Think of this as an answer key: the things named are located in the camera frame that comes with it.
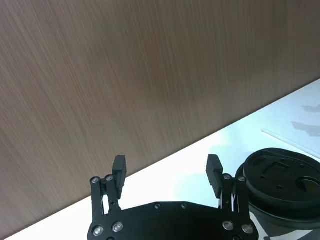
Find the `black plastic lid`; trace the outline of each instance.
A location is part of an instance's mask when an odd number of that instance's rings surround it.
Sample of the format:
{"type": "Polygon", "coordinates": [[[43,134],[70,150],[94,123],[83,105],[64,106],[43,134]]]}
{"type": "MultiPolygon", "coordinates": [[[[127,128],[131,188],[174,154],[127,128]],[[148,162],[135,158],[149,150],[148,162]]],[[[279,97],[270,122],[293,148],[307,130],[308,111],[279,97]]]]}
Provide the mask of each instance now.
{"type": "Polygon", "coordinates": [[[247,178],[250,211],[283,227],[320,228],[320,163],[303,154],[266,148],[238,169],[247,178]]]}

